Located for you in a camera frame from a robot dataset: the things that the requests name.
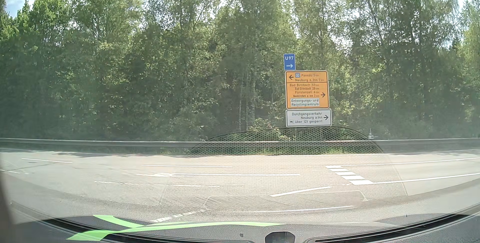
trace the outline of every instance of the blue sign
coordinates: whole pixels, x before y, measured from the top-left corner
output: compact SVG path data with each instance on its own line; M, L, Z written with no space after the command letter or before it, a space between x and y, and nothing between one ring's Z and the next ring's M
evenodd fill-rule
M285 71L295 71L295 54L283 54L283 69Z

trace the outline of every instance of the orange direction sign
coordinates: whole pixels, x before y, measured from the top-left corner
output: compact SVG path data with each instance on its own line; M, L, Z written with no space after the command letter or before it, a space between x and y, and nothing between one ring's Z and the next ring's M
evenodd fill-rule
M287 109L329 108L327 71L286 71Z

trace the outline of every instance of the windshield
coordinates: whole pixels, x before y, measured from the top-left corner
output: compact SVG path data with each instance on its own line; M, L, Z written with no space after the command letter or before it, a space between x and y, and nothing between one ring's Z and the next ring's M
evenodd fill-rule
M70 240L397 227L480 203L479 78L480 0L0 0L0 175Z

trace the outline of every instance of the road sign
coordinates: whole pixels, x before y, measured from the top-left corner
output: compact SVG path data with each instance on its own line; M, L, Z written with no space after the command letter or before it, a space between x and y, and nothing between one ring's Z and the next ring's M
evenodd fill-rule
M332 126L332 110L285 110L287 127Z
M295 71L295 54L283 54L283 69L285 71Z
M287 109L329 108L327 71L286 71Z

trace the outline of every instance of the white sign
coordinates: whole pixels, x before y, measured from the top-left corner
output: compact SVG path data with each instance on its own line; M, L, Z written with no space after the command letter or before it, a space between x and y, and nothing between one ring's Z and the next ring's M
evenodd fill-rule
M332 126L332 110L285 110L287 127Z
M320 106L319 98L290 99L291 107Z

